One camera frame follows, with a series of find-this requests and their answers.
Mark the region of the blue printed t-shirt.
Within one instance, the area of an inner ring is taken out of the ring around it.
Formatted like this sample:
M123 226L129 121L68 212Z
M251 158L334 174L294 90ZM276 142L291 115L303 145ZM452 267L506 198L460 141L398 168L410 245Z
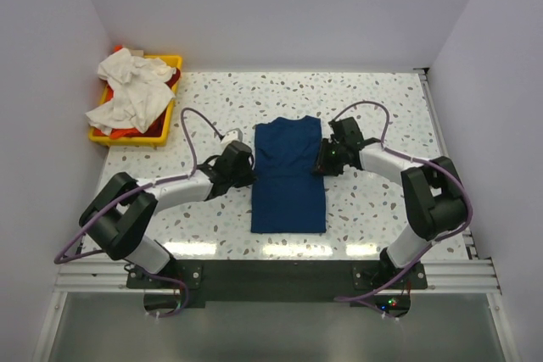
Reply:
M322 140L318 118L283 117L255 127L251 231L322 234L326 227L323 177L312 172Z

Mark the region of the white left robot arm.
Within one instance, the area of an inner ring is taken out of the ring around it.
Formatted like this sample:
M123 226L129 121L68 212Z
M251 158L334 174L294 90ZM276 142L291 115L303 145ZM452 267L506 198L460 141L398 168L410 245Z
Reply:
M152 275L163 275L173 255L146 236L154 215L185 203L205 202L231 188L255 182L254 155L240 142L196 167L192 175L154 181L137 180L126 172L114 175L81 215L79 225L112 260L126 260Z

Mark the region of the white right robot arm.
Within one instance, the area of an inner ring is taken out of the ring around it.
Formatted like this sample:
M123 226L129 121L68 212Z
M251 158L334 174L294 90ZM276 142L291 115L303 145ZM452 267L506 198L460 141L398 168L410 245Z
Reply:
M452 161L427 160L396 152L377 138L366 139L355 119L332 120L332 134L323 139L313 172L338 176L346 166L380 175L402 187L407 226L384 248L376 271L364 278L372 287L397 281L441 237L465 225L471 210Z

